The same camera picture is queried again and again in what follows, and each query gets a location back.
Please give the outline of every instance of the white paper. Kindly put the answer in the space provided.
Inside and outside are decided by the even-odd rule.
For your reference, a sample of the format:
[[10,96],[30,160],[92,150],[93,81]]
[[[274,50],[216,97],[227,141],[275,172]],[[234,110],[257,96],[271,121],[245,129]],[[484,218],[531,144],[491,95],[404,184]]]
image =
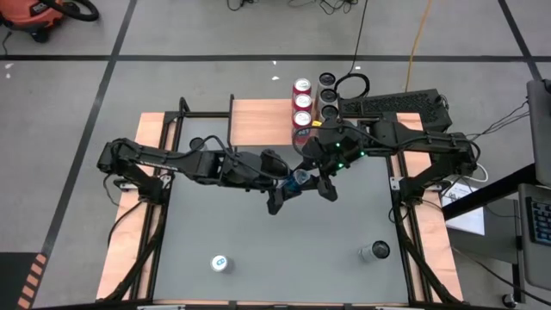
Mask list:
[[[471,194],[471,189],[467,185],[456,183],[454,187],[449,189],[448,192],[446,192],[446,195],[442,197],[442,205],[445,207],[451,202]],[[477,208],[454,219],[447,220],[446,227],[484,236],[484,209]]]

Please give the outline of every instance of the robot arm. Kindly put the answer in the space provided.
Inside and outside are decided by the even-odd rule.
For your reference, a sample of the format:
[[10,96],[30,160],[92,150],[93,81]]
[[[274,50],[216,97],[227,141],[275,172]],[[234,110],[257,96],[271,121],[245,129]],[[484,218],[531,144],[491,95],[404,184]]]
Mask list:
[[[349,121],[330,119],[321,127],[314,128],[318,129],[319,136],[309,138],[302,150],[294,144],[303,160],[293,170],[271,150],[264,150],[260,156],[233,152],[214,136],[205,141],[217,139],[222,150],[191,150],[187,153],[116,139],[105,145],[97,167],[104,173],[123,176],[135,184],[140,200],[145,202],[166,203],[166,191],[160,179],[145,174],[138,164],[179,172],[203,185],[267,191],[268,211],[275,215],[286,200],[305,190],[316,189],[322,197],[334,202],[337,190],[330,176],[336,176],[339,170],[349,168],[352,162],[363,156],[386,157],[400,151],[441,154],[430,168],[416,177],[402,178],[394,186],[399,188],[399,199],[408,202],[413,197],[422,196],[424,189],[449,175],[472,174],[478,159],[478,155],[474,156],[473,146],[480,154],[478,146],[462,133],[426,133],[393,121],[375,120],[365,127],[357,127]],[[310,175],[308,171],[312,170],[318,170],[319,175]]]

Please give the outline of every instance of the orange vacuum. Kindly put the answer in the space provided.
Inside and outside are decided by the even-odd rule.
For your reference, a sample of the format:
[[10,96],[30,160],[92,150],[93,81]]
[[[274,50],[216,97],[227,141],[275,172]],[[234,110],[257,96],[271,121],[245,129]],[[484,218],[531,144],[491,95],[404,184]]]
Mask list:
[[49,31],[61,23],[64,16],[83,22],[99,18],[96,6],[89,0],[75,0],[90,13],[80,13],[73,2],[63,0],[0,0],[0,24],[11,30],[24,31],[37,42],[48,41]]

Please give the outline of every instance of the gray table surface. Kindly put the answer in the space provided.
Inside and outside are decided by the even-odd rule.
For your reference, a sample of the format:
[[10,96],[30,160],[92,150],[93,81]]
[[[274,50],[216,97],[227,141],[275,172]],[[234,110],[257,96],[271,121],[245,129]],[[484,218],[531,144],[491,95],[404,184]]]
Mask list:
[[[226,140],[226,130],[226,120],[186,119],[180,151],[187,151],[196,136],[217,134]],[[220,149],[210,142],[210,150]],[[291,146],[274,149],[291,166],[299,163]],[[396,230],[387,219],[385,159],[358,160],[333,182],[336,202],[310,191],[286,201],[273,216],[267,194],[176,177],[154,299],[407,303]],[[359,248],[376,240],[390,245],[389,258],[364,263]],[[211,270],[217,254],[233,261],[231,273]]]

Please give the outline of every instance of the floor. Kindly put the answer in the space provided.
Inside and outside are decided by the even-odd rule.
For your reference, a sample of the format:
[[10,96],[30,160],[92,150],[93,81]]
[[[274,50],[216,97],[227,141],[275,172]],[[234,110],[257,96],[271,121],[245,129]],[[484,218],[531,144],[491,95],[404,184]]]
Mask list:
[[[195,111],[227,111],[230,94],[282,98],[298,77],[346,73],[363,6],[328,16],[285,0],[237,12],[223,0],[93,2],[100,21],[66,20],[46,44],[14,33],[0,56],[0,251],[49,256],[35,307],[95,299],[115,217],[95,167],[105,142],[132,138],[141,113],[173,110],[180,96]],[[370,95],[404,90],[425,5],[369,0],[355,70]],[[484,130],[524,101],[526,82],[551,75],[550,10],[548,0],[435,0],[410,90],[446,95],[453,130]],[[528,119],[477,142],[490,182],[533,161]],[[511,278],[509,265],[481,259]],[[467,301],[501,306],[504,284],[455,262]]]

